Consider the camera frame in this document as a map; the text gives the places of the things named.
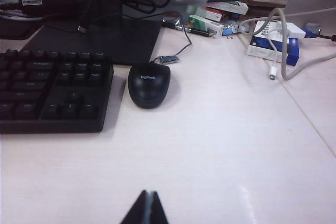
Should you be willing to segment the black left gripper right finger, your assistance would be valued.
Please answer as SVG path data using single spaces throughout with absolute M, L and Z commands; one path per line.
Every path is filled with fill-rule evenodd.
M 156 191 L 154 191 L 152 194 L 152 203 L 150 210 L 150 224 L 169 224 L 159 195 Z

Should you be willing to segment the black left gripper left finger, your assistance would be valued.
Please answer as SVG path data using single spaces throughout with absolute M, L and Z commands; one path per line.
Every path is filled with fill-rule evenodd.
M 121 221 L 121 224 L 140 224 L 143 221 L 145 209 L 146 209 L 146 199 L 148 192 L 146 190 L 141 191 L 127 214 Z

